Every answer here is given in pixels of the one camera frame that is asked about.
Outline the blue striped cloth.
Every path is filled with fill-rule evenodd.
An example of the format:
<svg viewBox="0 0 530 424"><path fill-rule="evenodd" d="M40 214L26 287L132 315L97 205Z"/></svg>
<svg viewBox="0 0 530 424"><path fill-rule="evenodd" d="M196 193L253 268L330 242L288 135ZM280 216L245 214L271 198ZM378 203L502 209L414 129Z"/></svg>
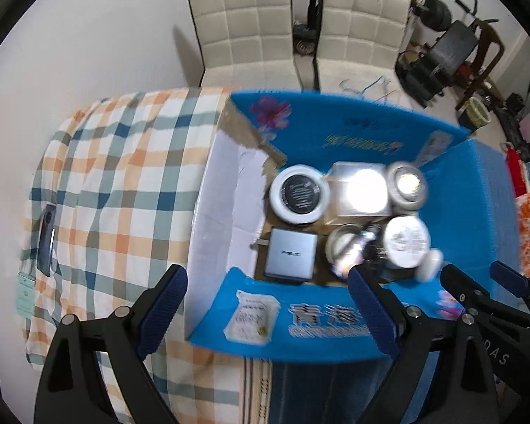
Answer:
<svg viewBox="0 0 530 424"><path fill-rule="evenodd" d="M473 139L424 166L422 217L446 259L487 284L496 260L519 269L517 208L505 158ZM247 361L264 394L257 423L353 423L389 371L388 357L336 365Z"/></svg>

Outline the car key with white tag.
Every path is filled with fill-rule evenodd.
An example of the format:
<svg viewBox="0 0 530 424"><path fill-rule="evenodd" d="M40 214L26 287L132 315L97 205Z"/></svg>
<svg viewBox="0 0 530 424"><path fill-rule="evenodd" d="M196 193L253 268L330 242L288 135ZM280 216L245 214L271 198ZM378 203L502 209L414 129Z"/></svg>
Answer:
<svg viewBox="0 0 530 424"><path fill-rule="evenodd" d="M366 263L373 276L380 283L391 283L393 281L398 281L399 274L396 270L390 268L390 262L387 260L387 255L383 246L381 245L379 235L377 239L371 243L369 247L367 247L364 254L365 260L361 264Z"/></svg>

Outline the white oval case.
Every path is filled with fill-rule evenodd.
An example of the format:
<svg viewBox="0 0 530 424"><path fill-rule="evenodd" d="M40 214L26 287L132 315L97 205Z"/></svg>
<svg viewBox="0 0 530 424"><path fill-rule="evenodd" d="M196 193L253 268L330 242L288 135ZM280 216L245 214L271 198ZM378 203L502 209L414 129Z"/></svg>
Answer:
<svg viewBox="0 0 530 424"><path fill-rule="evenodd" d="M432 281L443 264L443 253L440 249L432 248L414 270L414 278L421 283Z"/></svg>

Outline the white jar black lid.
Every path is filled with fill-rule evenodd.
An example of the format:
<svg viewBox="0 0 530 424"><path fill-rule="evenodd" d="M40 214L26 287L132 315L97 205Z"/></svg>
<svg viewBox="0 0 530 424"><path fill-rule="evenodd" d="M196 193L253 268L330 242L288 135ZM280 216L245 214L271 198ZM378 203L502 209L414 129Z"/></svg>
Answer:
<svg viewBox="0 0 530 424"><path fill-rule="evenodd" d="M330 197L330 186L323 173L305 165L281 170L269 189L273 213L291 225L309 225L319 221L327 211Z"/></svg>

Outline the dark smartphone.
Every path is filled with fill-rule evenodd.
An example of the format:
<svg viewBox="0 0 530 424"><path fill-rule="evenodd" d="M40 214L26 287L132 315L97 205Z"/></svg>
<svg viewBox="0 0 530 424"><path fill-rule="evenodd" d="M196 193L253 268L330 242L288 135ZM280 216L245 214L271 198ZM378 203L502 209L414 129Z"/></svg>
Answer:
<svg viewBox="0 0 530 424"><path fill-rule="evenodd" d="M53 204L47 204L41 219L37 252L37 269L47 277L51 274L55 235L55 215L56 206Z"/></svg>

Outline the red bag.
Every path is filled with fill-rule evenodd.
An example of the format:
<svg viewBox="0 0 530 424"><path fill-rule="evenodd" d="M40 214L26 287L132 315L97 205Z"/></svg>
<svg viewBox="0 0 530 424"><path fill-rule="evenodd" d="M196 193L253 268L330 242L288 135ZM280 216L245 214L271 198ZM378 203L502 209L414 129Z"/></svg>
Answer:
<svg viewBox="0 0 530 424"><path fill-rule="evenodd" d="M503 151L506 154L506 165L514 189L514 195L520 197L528 192L523 174L521 159L518 152L510 142L504 142Z"/></svg>

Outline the left white padded chair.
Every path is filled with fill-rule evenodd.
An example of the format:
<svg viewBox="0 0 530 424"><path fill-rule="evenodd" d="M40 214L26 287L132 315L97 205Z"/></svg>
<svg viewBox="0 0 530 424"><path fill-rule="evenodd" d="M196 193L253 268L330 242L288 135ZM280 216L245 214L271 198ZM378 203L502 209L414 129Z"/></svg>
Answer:
<svg viewBox="0 0 530 424"><path fill-rule="evenodd" d="M301 90L292 0L188 0L203 87Z"/></svg>

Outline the dark grey PISEN charger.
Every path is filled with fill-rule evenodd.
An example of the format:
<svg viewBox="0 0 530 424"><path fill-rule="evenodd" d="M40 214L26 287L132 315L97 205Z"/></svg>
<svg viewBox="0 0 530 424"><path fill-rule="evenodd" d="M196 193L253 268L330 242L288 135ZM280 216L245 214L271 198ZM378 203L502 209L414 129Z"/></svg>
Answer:
<svg viewBox="0 0 530 424"><path fill-rule="evenodd" d="M294 284L312 281L318 242L313 232L271 228L252 244L257 252L253 278Z"/></svg>

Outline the pale green card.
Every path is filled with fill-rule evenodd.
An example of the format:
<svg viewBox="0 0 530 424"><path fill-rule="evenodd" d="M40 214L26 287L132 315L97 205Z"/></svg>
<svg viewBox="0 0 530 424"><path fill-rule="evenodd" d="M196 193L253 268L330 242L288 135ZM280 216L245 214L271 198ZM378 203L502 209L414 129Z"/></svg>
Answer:
<svg viewBox="0 0 530 424"><path fill-rule="evenodd" d="M33 317L35 305L35 278L24 274L17 274L16 310L17 313L30 320Z"/></svg>

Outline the black weight bench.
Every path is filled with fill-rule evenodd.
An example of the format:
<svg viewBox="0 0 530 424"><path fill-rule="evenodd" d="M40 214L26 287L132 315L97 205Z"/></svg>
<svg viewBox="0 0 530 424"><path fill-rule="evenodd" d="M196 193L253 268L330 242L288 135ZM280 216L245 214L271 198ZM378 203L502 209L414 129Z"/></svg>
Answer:
<svg viewBox="0 0 530 424"><path fill-rule="evenodd" d="M426 108L435 95L451 85L453 75L476 48L478 39L472 30L455 21L451 27L426 52L416 53L414 60L406 60L408 51L401 53L395 62L395 74L403 90Z"/></svg>

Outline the white padded chair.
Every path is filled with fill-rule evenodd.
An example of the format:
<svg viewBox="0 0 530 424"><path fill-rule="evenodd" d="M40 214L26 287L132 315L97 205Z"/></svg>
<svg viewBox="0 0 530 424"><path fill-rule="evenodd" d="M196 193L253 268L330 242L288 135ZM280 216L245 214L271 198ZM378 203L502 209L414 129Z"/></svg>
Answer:
<svg viewBox="0 0 530 424"><path fill-rule="evenodd" d="M411 109L413 104L394 70L410 0L320 0L320 5L314 58L317 89L323 94L347 94L339 87L343 79L357 87L386 76L398 93L378 102Z"/></svg>
<svg viewBox="0 0 530 424"><path fill-rule="evenodd" d="M188 0L203 87L301 90L292 0Z"/></svg>

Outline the blue cardboard box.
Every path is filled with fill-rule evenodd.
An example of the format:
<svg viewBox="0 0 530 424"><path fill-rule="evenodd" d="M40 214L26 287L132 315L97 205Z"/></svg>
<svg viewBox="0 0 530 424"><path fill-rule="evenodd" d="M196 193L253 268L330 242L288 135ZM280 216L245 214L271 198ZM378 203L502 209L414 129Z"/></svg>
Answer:
<svg viewBox="0 0 530 424"><path fill-rule="evenodd" d="M184 336L283 363L379 356L349 268L444 313L435 271L494 289L520 265L517 209L499 151L464 128L346 95L237 91L220 115L193 216Z"/></svg>

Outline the clear plastic box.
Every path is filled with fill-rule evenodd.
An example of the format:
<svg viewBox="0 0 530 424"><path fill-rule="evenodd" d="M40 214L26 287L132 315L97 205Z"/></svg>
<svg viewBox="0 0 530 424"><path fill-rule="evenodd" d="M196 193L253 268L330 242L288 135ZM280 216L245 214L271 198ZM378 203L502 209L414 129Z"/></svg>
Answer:
<svg viewBox="0 0 530 424"><path fill-rule="evenodd" d="M391 214L386 166L336 162L326 175L330 187L328 211L333 217L386 217Z"/></svg>

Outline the woven waste basket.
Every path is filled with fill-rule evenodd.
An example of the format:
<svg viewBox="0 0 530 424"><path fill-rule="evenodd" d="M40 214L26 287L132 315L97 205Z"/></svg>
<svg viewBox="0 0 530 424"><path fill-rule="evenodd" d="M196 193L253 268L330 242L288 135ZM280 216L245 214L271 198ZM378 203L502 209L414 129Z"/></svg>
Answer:
<svg viewBox="0 0 530 424"><path fill-rule="evenodd" d="M461 127L474 133L479 128L490 124L491 118L485 104L480 99L471 97L463 105L458 122Z"/></svg>

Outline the right white padded chair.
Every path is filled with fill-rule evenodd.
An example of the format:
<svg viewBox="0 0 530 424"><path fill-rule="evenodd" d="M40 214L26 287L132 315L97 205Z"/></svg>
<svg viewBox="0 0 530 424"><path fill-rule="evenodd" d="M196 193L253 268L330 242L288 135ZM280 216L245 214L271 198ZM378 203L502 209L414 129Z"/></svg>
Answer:
<svg viewBox="0 0 530 424"><path fill-rule="evenodd" d="M347 94L339 87L343 79L357 87L386 76L398 93L378 102L411 109L413 104L394 70L410 0L320 0L320 5L314 58L317 89L323 94Z"/></svg>

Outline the barbell with black weights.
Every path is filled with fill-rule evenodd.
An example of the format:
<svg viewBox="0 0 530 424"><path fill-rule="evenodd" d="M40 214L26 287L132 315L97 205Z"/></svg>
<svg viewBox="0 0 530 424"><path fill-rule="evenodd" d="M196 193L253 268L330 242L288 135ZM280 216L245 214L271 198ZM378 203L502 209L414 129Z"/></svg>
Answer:
<svg viewBox="0 0 530 424"><path fill-rule="evenodd" d="M422 25L434 32L446 32L452 24L452 15L441 0L411 0L410 13Z"/></svg>

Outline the brown wooden chair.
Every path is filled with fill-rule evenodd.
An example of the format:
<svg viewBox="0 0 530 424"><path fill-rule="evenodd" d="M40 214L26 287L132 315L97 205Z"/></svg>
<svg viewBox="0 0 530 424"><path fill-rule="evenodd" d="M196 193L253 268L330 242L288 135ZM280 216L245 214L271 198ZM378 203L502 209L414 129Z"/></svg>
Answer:
<svg viewBox="0 0 530 424"><path fill-rule="evenodd" d="M465 89L463 96L456 105L456 111L460 111L463 105L473 96L473 94L483 85L483 82L487 79L489 74L492 72L494 67L500 62L503 57L506 47L503 41L500 39L495 28L492 26L493 23L497 22L497 19L478 19L474 20L472 26L479 29L479 41L477 46L476 57L470 65L473 79L470 85ZM483 62L485 61L487 52L492 44L496 44L498 47L495 57L489 62L484 69Z"/></svg>

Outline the silver round tin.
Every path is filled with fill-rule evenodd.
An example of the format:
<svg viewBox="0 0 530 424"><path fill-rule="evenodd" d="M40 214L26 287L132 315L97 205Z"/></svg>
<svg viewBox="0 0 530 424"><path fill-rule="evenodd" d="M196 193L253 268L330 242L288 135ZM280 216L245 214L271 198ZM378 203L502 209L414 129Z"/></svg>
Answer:
<svg viewBox="0 0 530 424"><path fill-rule="evenodd" d="M386 182L390 203L400 212L415 212L428 199L428 185L413 164L399 161L387 166Z"/></svg>

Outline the yellow tape roll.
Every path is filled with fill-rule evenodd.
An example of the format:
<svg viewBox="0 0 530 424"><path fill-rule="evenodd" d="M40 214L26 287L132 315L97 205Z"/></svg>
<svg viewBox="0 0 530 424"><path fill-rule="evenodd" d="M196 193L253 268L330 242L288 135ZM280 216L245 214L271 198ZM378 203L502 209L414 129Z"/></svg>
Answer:
<svg viewBox="0 0 530 424"><path fill-rule="evenodd" d="M376 224L346 224L328 235L324 251L332 274L346 281L350 270L365 260L367 247L377 239L380 231Z"/></svg>

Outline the white round jar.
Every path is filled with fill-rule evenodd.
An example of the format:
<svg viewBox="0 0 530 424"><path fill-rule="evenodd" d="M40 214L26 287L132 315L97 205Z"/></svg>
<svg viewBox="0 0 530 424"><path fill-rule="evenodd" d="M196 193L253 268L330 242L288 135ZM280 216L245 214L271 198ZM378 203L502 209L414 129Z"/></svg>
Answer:
<svg viewBox="0 0 530 424"><path fill-rule="evenodd" d="M384 228L382 245L396 268L416 268L430 250L430 233L417 216L396 216Z"/></svg>

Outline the plaid orange blue cloth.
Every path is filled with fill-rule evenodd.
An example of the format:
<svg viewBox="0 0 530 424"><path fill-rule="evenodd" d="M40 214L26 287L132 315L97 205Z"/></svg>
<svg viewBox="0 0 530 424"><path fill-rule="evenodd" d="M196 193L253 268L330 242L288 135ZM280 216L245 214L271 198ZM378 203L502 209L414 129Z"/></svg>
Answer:
<svg viewBox="0 0 530 424"><path fill-rule="evenodd" d="M19 273L35 278L24 355L41 370L66 314L101 319L185 265L226 88L102 99L64 120L34 174ZM37 269L41 219L56 206L51 274Z"/></svg>

